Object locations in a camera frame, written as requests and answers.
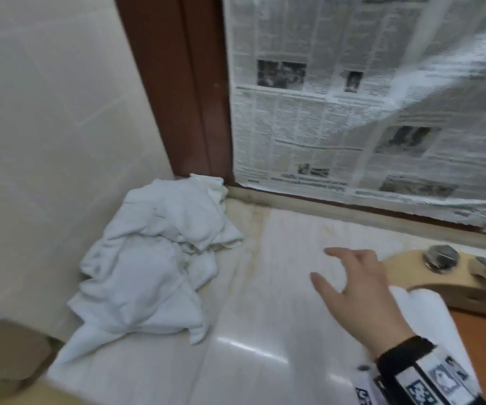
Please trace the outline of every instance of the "human hand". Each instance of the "human hand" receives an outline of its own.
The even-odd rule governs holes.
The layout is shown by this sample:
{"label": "human hand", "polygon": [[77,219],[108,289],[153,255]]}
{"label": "human hand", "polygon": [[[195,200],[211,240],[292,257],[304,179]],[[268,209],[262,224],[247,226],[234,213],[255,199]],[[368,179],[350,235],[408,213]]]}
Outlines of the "human hand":
{"label": "human hand", "polygon": [[378,358],[415,335],[389,292],[386,268],[373,250],[328,247],[324,251],[340,259],[346,269],[346,287],[339,293],[313,272],[314,289],[335,320],[370,354]]}

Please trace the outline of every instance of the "crumpled white cloth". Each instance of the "crumpled white cloth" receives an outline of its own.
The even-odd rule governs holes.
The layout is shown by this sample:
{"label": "crumpled white cloth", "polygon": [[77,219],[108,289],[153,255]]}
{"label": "crumpled white cloth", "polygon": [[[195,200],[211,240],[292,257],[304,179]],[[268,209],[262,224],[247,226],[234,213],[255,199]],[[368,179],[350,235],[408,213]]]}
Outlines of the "crumpled white cloth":
{"label": "crumpled white cloth", "polygon": [[222,201],[219,177],[154,180],[131,190],[87,252],[80,269],[91,279],[68,306],[84,320],[59,351],[64,363],[126,333],[189,330],[201,341],[207,323],[199,287],[216,276],[214,250],[243,238]]}

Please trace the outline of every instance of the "white wall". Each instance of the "white wall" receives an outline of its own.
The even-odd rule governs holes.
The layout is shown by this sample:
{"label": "white wall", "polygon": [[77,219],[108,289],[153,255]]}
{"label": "white wall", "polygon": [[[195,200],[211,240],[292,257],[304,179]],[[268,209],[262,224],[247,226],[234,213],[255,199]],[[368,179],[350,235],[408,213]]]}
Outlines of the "white wall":
{"label": "white wall", "polygon": [[113,0],[0,0],[0,314],[61,339],[78,262],[173,174]]}

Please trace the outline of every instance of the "newspaper photo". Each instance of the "newspaper photo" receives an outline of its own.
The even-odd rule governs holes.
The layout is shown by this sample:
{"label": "newspaper photo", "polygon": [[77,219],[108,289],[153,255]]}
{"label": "newspaper photo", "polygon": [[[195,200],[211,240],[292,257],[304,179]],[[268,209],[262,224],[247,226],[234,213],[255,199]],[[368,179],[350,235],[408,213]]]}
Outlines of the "newspaper photo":
{"label": "newspaper photo", "polygon": [[486,226],[486,0],[224,0],[237,183]]}

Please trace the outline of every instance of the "marble floor tile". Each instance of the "marble floor tile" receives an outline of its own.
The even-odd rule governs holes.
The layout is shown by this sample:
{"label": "marble floor tile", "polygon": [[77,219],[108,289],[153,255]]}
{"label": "marble floor tile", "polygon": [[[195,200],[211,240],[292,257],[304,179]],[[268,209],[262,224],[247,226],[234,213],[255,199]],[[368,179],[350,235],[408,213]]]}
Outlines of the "marble floor tile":
{"label": "marble floor tile", "polygon": [[357,405],[350,377],[366,354],[331,318],[309,272],[341,290],[344,269],[324,247],[386,258],[439,242],[233,199],[227,214],[246,238],[217,253],[219,275],[200,290],[212,323],[206,340],[129,335],[51,370],[51,381],[102,405]]}

